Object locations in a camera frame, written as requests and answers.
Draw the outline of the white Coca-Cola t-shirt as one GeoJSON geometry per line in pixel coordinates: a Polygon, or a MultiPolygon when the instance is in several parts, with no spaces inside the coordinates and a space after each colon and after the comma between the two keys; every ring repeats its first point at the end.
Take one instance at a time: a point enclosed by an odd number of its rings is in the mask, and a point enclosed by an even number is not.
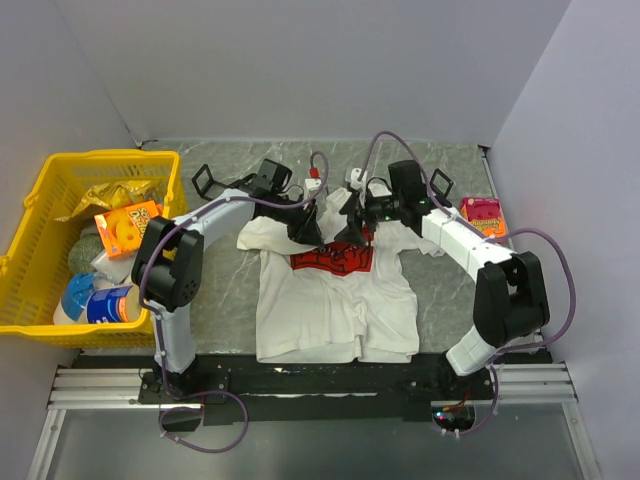
{"type": "Polygon", "coordinates": [[[260,254],[256,358],[261,363],[407,363],[419,350],[418,300],[399,255],[441,255],[399,221],[383,222],[358,247],[336,239],[350,193],[331,193],[318,222],[324,248],[289,239],[283,224],[258,217],[237,237],[260,254]]]}

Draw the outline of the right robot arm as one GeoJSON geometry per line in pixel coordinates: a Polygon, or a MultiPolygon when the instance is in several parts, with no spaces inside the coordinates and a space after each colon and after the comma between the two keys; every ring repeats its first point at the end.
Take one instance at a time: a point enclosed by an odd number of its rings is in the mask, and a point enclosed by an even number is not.
{"type": "Polygon", "coordinates": [[[531,252],[517,253],[474,232],[449,201],[453,182],[441,170],[425,179],[418,162],[404,160],[391,164],[388,174],[386,192],[376,195],[362,169],[346,173],[350,195],[340,211],[346,226],[338,238],[364,245],[364,229],[398,221],[434,243],[474,281],[472,327],[446,351],[437,374],[439,391],[456,399],[501,349],[548,323],[541,264],[531,252]]]}

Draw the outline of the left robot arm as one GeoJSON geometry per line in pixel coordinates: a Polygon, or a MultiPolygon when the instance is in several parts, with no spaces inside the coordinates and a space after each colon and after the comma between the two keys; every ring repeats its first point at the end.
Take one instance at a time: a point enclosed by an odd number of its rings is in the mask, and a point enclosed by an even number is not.
{"type": "Polygon", "coordinates": [[[201,286],[205,251],[228,232],[260,217],[283,226],[297,244],[315,248],[323,243],[317,199],[326,191],[326,176],[312,179],[293,200],[287,195],[291,170],[269,159],[257,172],[223,185],[217,197],[208,194],[217,184],[209,167],[202,166],[198,173],[207,177],[196,189],[204,205],[172,219],[153,218],[131,272],[139,303],[153,321],[156,380],[177,402],[191,399],[200,381],[190,309],[201,286]]]}

